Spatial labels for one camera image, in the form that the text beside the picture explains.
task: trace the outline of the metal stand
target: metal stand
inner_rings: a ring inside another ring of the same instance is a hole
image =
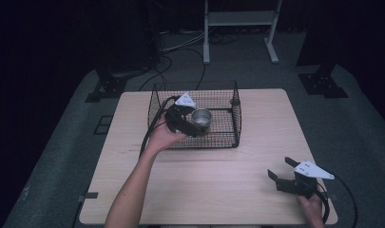
[[[273,48],[272,42],[279,20],[279,13],[282,0],[278,0],[275,10],[265,11],[221,11],[209,12],[208,0],[204,1],[204,41],[203,41],[203,62],[210,64],[209,50],[209,27],[211,26],[271,26],[269,37],[265,38],[265,45],[268,49],[273,64],[279,62],[278,56]]]
[[[114,77],[107,68],[97,68],[96,71],[100,81],[98,81],[94,91],[88,94],[86,103],[98,103],[100,99],[120,98],[125,90],[127,80]]]
[[[325,98],[348,98],[342,87],[337,86],[331,77],[335,63],[322,64],[316,73],[299,74],[309,95],[323,95]]]

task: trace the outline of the gray floor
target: gray floor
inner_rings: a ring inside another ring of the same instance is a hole
[[[349,98],[306,94],[298,73],[313,72],[316,67],[295,66],[304,36],[276,34],[278,65],[269,60],[264,34],[242,35],[227,46],[211,46],[211,64],[206,66],[203,80],[236,80],[239,88],[286,90],[315,160],[339,174],[352,189],[358,206],[357,227],[385,227],[385,123],[355,78],[340,66],[332,75]],[[171,47],[188,37],[167,35],[164,39]],[[202,52],[201,45],[192,48]],[[167,81],[200,79],[202,59],[198,54],[180,50],[167,56],[173,61],[164,73]],[[158,69],[168,64],[163,59]],[[125,90],[138,90],[155,73],[129,80]],[[94,129],[101,116],[113,115],[118,103],[118,99],[85,103],[97,81],[95,71],[85,75],[29,179],[27,194],[17,201],[5,227],[101,227],[86,226],[76,219],[77,199],[87,190],[106,138],[94,135]],[[150,90],[153,81],[144,90]],[[335,180],[326,180],[325,184],[339,216],[332,227],[351,227],[354,213],[349,195]]]

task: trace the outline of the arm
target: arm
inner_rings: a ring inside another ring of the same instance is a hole
[[[113,201],[105,227],[133,228],[139,225],[148,179],[157,155],[185,138],[184,134],[172,133],[164,124],[164,117],[161,117],[144,153]]]
[[[316,194],[309,199],[303,196],[297,196],[297,201],[311,228],[325,227],[322,221],[322,201]]]

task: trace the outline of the wooden table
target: wooden table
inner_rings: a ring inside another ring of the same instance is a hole
[[[278,192],[267,169],[292,179],[284,162],[314,161],[282,89],[240,89],[242,130],[234,149],[166,150],[154,163],[141,224],[303,224],[295,196]],[[118,103],[80,221],[103,224],[135,166],[147,130],[151,92],[126,92]],[[337,222],[331,205],[329,224]]]

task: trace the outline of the white shelf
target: white shelf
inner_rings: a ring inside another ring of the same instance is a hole
[[[272,25],[274,14],[272,10],[209,12],[208,26]]]

